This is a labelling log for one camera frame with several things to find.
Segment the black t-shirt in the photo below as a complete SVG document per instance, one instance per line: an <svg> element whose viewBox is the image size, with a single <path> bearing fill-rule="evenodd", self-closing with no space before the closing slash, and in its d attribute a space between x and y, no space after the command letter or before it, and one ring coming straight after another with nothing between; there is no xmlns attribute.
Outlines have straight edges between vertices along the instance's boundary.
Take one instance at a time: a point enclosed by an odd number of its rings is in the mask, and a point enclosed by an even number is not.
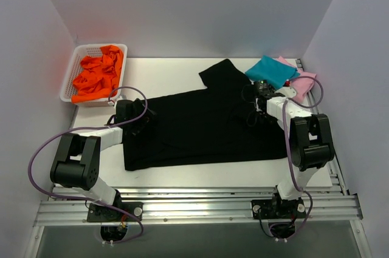
<svg viewBox="0 0 389 258"><path fill-rule="evenodd" d="M156 117L124 139L127 171L286 157L284 131L254 117L251 82L231 60L199 77L205 89L147 100Z"/></svg>

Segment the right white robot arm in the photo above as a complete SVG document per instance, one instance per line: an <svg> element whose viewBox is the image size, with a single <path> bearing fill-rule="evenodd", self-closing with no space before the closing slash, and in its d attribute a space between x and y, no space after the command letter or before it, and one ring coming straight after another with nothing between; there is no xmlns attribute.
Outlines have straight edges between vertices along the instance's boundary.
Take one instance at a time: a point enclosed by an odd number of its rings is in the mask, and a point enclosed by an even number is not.
<svg viewBox="0 0 389 258"><path fill-rule="evenodd" d="M312 176L335 156L329 119L308 111L317 104L303 105L266 80L244 86L241 98L254 105L249 116L255 122L278 123L283 129L289 175L275 187L269 204L273 215L284 217L291 201L301 197Z"/></svg>

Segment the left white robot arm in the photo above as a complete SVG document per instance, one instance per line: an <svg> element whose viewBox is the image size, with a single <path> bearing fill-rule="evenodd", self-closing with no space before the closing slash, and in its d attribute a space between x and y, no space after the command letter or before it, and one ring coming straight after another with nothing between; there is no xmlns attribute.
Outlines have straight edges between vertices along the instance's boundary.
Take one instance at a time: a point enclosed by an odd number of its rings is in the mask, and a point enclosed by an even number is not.
<svg viewBox="0 0 389 258"><path fill-rule="evenodd" d="M123 212L122 198L99 177L100 154L138 135L155 116L147 100L119 100L115 114L101 129L66 132L52 163L51 181L74 188L92 203L101 205L101 215L107 220L118 220Z"/></svg>

